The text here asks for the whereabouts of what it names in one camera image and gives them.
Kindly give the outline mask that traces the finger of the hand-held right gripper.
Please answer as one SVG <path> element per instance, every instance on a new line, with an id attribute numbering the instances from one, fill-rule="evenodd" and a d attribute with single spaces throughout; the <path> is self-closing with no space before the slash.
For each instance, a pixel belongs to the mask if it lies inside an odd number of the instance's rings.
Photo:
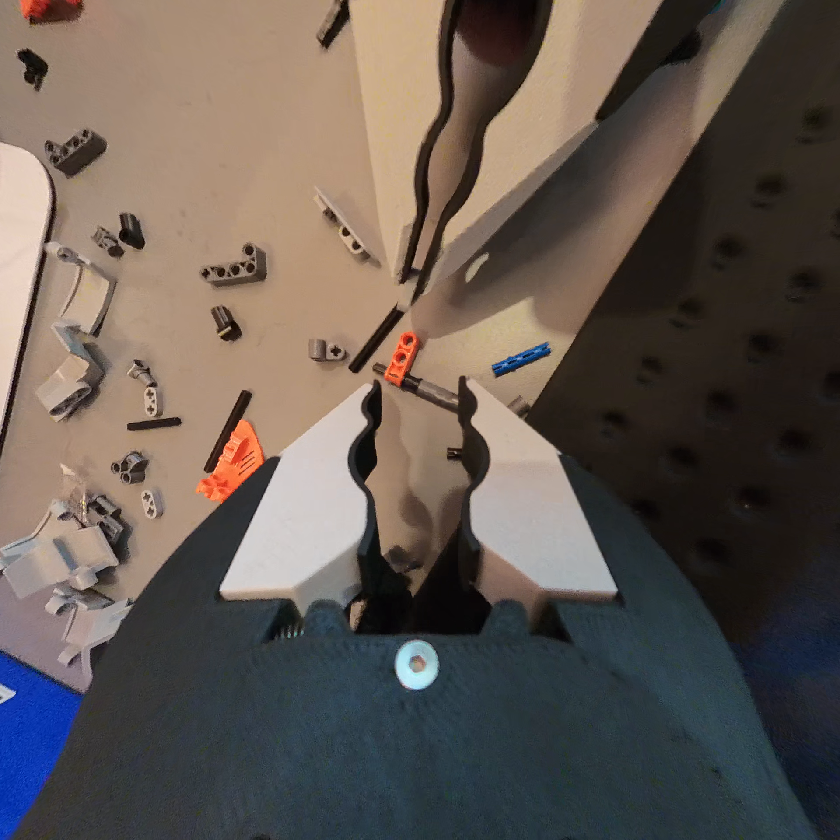
<path id="1" fill-rule="evenodd" d="M 447 2 L 441 104 L 419 152 L 408 306 L 477 255 L 592 134 L 595 115 L 660 2 L 539 2 L 524 54 L 475 58 Z"/>
<path id="2" fill-rule="evenodd" d="M 417 215 L 417 158 L 441 104 L 445 2 L 354 1 L 353 40 L 385 264 L 397 279 Z"/>

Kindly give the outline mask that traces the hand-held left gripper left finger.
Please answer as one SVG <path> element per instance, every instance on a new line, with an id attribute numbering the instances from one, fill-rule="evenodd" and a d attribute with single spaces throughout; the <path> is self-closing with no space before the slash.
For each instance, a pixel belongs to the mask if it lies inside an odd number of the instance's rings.
<path id="1" fill-rule="evenodd" d="M 347 607 L 361 593 L 360 557 L 378 553 L 366 479 L 376 465 L 382 389 L 362 384 L 283 449 L 220 584 L 226 601 L 286 599 Z"/>

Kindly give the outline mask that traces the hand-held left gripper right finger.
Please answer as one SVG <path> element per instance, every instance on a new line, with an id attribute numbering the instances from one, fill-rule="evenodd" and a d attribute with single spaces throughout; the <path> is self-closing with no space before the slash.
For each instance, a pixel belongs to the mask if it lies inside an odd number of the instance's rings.
<path id="1" fill-rule="evenodd" d="M 560 451 L 476 380 L 458 381 L 458 572 L 490 605 L 518 602 L 531 627 L 555 601 L 606 604 L 618 586 Z"/>

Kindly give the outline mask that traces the orange wedge plate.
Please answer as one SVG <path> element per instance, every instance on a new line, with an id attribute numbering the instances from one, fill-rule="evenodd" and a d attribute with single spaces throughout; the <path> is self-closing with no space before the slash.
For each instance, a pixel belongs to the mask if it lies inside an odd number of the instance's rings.
<path id="1" fill-rule="evenodd" d="M 241 419 L 231 433 L 211 474 L 202 478 L 195 492 L 222 503 L 265 462 L 252 424 Z"/>

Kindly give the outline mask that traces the black connector pin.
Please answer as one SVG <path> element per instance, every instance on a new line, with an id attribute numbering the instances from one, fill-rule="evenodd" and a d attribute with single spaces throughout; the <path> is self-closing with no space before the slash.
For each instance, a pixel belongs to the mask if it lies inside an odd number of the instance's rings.
<path id="1" fill-rule="evenodd" d="M 405 371 L 397 373 L 396 370 L 392 370 L 391 365 L 386 366 L 384 363 L 373 363 L 372 370 L 374 373 L 381 376 L 386 382 L 394 385 L 394 387 L 412 394 L 417 394 L 420 385 L 423 383 L 422 379 Z"/>
<path id="2" fill-rule="evenodd" d="M 318 28 L 316 38 L 322 49 L 328 49 L 343 26 L 350 20 L 349 1 L 331 1 L 329 10 Z"/>

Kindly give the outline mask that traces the orange two-hole beam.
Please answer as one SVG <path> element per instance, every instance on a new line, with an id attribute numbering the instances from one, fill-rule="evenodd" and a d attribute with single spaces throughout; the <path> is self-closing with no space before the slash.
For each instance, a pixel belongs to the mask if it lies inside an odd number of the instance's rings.
<path id="1" fill-rule="evenodd" d="M 385 367 L 384 379 L 394 386 L 402 387 L 410 374 L 421 342 L 413 331 L 405 331 L 398 340 L 395 351 Z"/>

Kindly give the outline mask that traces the person's right hand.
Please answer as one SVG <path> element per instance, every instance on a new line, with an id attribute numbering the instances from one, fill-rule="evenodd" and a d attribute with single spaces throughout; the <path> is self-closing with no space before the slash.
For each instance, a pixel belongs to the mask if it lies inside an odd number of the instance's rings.
<path id="1" fill-rule="evenodd" d="M 475 58 L 509 67 L 527 48 L 538 6 L 538 1 L 464 1 L 456 31 Z"/>

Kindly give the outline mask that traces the long blue pin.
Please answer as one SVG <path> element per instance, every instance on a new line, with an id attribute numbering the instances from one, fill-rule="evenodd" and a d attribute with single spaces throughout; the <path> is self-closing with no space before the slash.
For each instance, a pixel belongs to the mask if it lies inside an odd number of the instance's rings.
<path id="1" fill-rule="evenodd" d="M 540 361 L 550 356 L 551 352 L 550 343 L 543 342 L 492 364 L 490 369 L 495 377 L 501 377 Z"/>

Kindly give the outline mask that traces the clear bag of small parts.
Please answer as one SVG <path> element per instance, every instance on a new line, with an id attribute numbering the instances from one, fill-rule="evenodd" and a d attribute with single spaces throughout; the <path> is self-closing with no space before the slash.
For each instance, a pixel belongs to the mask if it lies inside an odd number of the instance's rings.
<path id="1" fill-rule="evenodd" d="M 73 468 L 64 463 L 59 464 L 61 474 L 60 493 L 61 499 L 73 517 L 79 521 L 82 527 L 88 527 L 90 520 L 90 494 L 88 483 L 84 476 L 78 474 Z"/>

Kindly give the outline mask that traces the grey block panel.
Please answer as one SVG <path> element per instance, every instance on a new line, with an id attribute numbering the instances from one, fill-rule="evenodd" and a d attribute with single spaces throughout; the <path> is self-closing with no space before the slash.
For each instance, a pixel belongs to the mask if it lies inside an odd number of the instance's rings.
<path id="1" fill-rule="evenodd" d="M 95 361 L 84 339 L 87 334 L 71 322 L 60 320 L 51 326 L 67 357 L 38 388 L 35 395 L 56 423 L 71 416 L 102 381 L 104 371 Z"/>

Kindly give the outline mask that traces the person's blue clothing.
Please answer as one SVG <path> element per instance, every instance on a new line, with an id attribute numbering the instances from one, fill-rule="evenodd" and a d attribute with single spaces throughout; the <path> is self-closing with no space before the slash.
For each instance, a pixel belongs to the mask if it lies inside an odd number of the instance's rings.
<path id="1" fill-rule="evenodd" d="M 839 838 L 839 548 L 828 543 L 738 656 L 791 787 L 821 838 Z"/>

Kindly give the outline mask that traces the black connector with grey pin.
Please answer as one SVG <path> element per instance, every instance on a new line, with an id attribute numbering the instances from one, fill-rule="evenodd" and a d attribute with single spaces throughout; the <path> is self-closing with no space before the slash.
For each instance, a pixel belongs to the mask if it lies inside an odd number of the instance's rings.
<path id="1" fill-rule="evenodd" d="M 97 226 L 90 236 L 92 243 L 111 259 L 121 259 L 125 249 L 143 251 L 146 239 L 140 219 L 132 212 L 119 213 L 119 227 L 111 231 L 104 226 Z"/>

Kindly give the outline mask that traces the blue storage bin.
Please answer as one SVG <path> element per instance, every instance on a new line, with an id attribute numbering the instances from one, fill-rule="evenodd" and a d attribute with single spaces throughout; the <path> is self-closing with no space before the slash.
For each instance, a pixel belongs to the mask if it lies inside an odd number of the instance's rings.
<path id="1" fill-rule="evenodd" d="M 1 653 L 1 838 L 10 838 L 63 750 L 82 695 Z"/>

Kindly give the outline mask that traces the dark grey beam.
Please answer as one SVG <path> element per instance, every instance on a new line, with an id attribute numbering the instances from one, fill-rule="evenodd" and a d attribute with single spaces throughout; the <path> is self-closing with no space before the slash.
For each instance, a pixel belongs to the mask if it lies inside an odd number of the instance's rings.
<path id="1" fill-rule="evenodd" d="M 51 140 L 44 143 L 49 163 L 66 178 L 79 174 L 102 156 L 107 148 L 108 142 L 105 138 L 87 128 L 79 129 L 64 143 Z"/>

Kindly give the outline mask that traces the dark grey frame piece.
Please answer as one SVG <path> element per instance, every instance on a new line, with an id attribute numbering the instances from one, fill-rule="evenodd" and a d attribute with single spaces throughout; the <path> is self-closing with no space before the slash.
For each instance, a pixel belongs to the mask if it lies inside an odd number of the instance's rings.
<path id="1" fill-rule="evenodd" d="M 111 546 L 119 544 L 127 530 L 121 507 L 103 494 L 87 497 L 86 504 L 88 523 L 100 528 Z"/>

